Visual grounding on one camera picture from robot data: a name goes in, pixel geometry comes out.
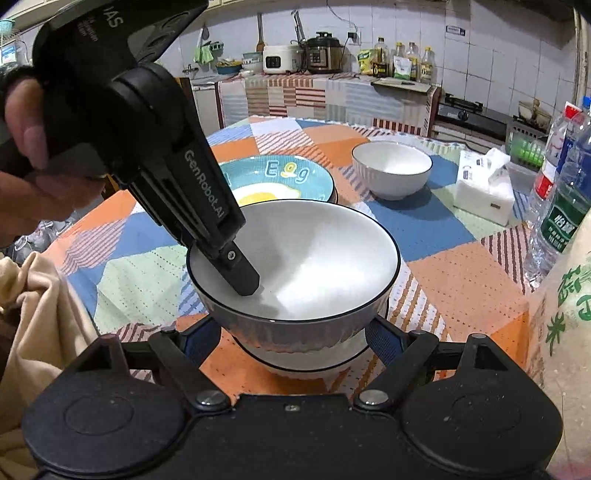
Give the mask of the person's left hand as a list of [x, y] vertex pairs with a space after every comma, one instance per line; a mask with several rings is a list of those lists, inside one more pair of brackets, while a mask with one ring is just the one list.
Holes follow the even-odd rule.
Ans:
[[[42, 114], [42, 88], [24, 78], [8, 89], [5, 121], [19, 152], [42, 171], [49, 157]], [[43, 220], [64, 220], [87, 207], [103, 190], [104, 182], [40, 173], [20, 179], [1, 175], [1, 246], [32, 233]]]

